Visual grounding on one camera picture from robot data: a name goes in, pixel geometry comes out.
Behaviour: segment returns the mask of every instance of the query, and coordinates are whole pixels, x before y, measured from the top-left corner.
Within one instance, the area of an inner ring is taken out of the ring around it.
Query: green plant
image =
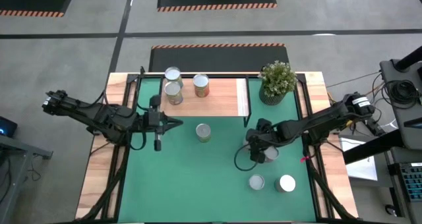
[[[291,71],[289,63],[276,61],[267,64],[258,75],[262,79],[262,86],[266,96],[286,95],[294,91],[297,79]]]

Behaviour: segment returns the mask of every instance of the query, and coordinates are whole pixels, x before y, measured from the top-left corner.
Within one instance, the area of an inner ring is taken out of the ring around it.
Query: orange and black striped edge
[[[210,43],[192,45],[155,45],[152,49],[180,49],[194,47],[285,47],[284,43]]]
[[[65,13],[47,11],[14,11],[0,9],[0,16],[42,16],[42,17],[63,17]]]
[[[159,7],[158,11],[159,12],[173,12],[173,11],[228,10],[228,9],[268,9],[268,8],[276,8],[276,7],[277,7],[277,3],[245,3],[245,4]]]

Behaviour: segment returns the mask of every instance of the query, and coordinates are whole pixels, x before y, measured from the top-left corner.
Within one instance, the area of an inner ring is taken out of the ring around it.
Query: potted plant
[[[259,98],[267,105],[279,104],[288,92],[294,91],[297,79],[289,63],[275,61],[262,68]]]

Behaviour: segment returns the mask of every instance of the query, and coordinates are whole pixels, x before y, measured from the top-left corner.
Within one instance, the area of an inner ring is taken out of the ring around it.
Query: green table surface
[[[160,152],[154,151],[154,134],[147,134],[146,147],[129,154],[119,222],[315,221],[307,168],[300,162],[301,139],[279,148],[280,156],[272,163],[247,172],[234,166],[236,150],[259,118],[273,123],[298,119],[293,93],[281,104],[268,106],[259,100],[260,83],[249,79],[252,116],[247,128],[242,117],[179,117],[184,124],[162,136]],[[148,107],[159,87],[160,79],[142,79],[140,105]],[[200,123],[210,125],[212,131],[205,144],[195,133]],[[142,135],[134,135],[133,146],[141,143]],[[239,154],[238,164],[253,165],[248,152]],[[249,187],[254,174],[265,178],[262,190]],[[282,175],[296,180],[293,192],[279,193],[274,188]]]

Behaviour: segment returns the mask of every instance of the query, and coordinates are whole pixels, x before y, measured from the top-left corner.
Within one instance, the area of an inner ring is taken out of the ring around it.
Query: gray floor
[[[63,18],[0,16],[0,34],[116,33],[126,0],[72,0]],[[278,0],[277,9],[158,13],[156,0],[133,0],[127,32],[240,30],[385,30],[422,26],[418,0]],[[148,68],[150,48],[159,44],[286,43],[296,71],[322,71],[326,85],[379,70],[382,60],[400,58],[421,45],[420,34],[354,36],[266,36],[125,39],[117,72]],[[42,112],[45,92],[64,89],[92,101],[100,93],[115,39],[0,40],[0,116],[19,124],[16,137],[54,151],[36,162],[38,182],[26,181],[13,223],[70,221],[75,216],[92,136],[85,126]],[[329,88],[335,99],[366,93],[374,76]],[[394,119],[380,101],[380,124]],[[353,187],[359,216],[369,221],[409,223],[384,213],[385,189]]]

